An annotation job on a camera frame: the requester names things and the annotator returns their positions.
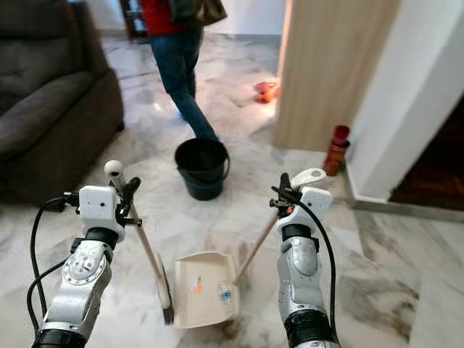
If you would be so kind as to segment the small clear plastic bottle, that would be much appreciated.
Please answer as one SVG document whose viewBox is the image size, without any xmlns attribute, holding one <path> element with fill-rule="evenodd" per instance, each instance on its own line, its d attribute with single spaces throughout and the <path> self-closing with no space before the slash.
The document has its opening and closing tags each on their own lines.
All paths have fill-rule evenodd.
<svg viewBox="0 0 464 348">
<path fill-rule="evenodd" d="M 228 307 L 235 306 L 236 284 L 231 282 L 220 282 L 218 284 L 220 301 Z"/>
</svg>

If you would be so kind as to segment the dark grey sofa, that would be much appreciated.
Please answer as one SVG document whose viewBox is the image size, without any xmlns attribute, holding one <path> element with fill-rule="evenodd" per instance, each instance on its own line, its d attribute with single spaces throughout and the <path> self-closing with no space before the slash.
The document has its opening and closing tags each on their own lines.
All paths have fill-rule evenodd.
<svg viewBox="0 0 464 348">
<path fill-rule="evenodd" d="M 0 102 L 3 202 L 76 188 L 125 125 L 84 0 L 0 0 Z"/>
</svg>

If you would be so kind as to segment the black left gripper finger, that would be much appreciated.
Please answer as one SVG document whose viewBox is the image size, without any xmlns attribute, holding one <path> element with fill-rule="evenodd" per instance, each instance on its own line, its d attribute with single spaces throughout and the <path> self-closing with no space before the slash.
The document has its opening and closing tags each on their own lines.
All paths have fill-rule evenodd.
<svg viewBox="0 0 464 348">
<path fill-rule="evenodd" d="M 139 177 L 133 177 L 123 185 L 120 189 L 120 206 L 118 215 L 129 215 L 133 209 L 133 199 L 137 189 L 141 186 L 141 179 Z"/>
</svg>

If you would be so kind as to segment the tall red canister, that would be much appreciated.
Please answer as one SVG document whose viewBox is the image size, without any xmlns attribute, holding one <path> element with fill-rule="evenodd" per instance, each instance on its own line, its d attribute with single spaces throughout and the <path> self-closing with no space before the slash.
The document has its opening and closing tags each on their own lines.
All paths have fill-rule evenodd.
<svg viewBox="0 0 464 348">
<path fill-rule="evenodd" d="M 338 175 L 339 169 L 344 165 L 344 158 L 350 146 L 348 137 L 350 128 L 345 125 L 337 125 L 329 142 L 327 158 L 323 162 L 322 169 L 327 176 L 334 177 Z"/>
</svg>

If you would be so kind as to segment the person red top jeans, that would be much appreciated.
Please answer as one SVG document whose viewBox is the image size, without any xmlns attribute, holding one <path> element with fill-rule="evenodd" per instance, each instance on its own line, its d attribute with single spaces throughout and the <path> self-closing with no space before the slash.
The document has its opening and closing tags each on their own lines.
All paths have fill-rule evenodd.
<svg viewBox="0 0 464 348">
<path fill-rule="evenodd" d="M 192 23 L 192 0 L 141 0 L 141 6 L 150 49 L 166 93 L 196 137 L 218 141 L 196 102 L 195 67 L 205 27 Z"/>
</svg>

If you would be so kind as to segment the small orange floor object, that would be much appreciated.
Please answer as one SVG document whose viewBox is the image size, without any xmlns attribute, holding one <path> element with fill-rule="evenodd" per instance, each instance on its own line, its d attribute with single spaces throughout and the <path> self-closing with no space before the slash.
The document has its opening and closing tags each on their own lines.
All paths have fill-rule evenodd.
<svg viewBox="0 0 464 348">
<path fill-rule="evenodd" d="M 281 95 L 281 87 L 279 83 L 272 82 L 271 80 L 264 80 L 264 82 L 255 83 L 253 86 L 255 92 L 255 101 L 268 104 L 274 102 Z"/>
</svg>

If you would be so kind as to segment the light wood panel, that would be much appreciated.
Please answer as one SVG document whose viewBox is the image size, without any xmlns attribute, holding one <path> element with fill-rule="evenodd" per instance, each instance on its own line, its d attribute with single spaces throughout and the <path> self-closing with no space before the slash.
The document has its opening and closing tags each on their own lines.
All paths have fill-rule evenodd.
<svg viewBox="0 0 464 348">
<path fill-rule="evenodd" d="M 399 0 L 287 0 L 273 144 L 324 152 L 351 125 L 384 52 Z"/>
</svg>

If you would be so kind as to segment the black plastic bucket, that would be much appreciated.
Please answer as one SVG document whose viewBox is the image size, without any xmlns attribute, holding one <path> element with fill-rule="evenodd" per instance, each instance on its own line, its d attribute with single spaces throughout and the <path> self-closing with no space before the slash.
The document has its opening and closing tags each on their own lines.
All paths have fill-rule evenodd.
<svg viewBox="0 0 464 348">
<path fill-rule="evenodd" d="M 177 146 L 173 159 L 193 199 L 213 200 L 222 193 L 231 159 L 221 142 L 199 137 L 186 140 Z"/>
</svg>

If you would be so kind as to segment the dark bookshelf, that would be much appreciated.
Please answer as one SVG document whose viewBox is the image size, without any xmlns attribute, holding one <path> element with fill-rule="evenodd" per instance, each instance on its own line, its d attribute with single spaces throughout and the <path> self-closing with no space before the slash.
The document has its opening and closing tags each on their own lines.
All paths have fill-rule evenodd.
<svg viewBox="0 0 464 348">
<path fill-rule="evenodd" d="M 125 32 L 130 40 L 143 42 L 148 40 L 148 32 L 143 16 L 141 0 L 118 0 L 120 14 L 125 23 Z"/>
</svg>

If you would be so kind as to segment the cream long-handled dustpan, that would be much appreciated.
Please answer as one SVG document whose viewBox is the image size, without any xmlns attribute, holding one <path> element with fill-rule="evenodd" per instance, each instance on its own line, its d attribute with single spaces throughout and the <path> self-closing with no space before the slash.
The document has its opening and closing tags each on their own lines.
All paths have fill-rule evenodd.
<svg viewBox="0 0 464 348">
<path fill-rule="evenodd" d="M 314 188 L 314 183 L 327 178 L 327 173 L 319 168 L 306 169 L 289 177 L 293 190 Z M 255 255 L 262 248 L 269 235 L 278 234 L 283 239 L 283 251 L 279 262 L 278 274 L 283 292 L 283 315 L 300 310 L 327 310 L 323 293 L 318 285 L 318 241 L 311 229 L 304 225 L 288 225 L 278 228 L 276 208 L 249 250 L 248 255 L 236 259 L 233 253 L 205 251 L 192 253 L 175 261 L 175 324 L 179 328 L 198 328 L 229 321 L 241 312 L 241 281 L 246 269 L 252 264 Z M 201 276 L 203 291 L 189 293 L 189 279 Z M 222 304 L 218 284 L 231 282 L 236 284 L 235 306 Z"/>
</svg>

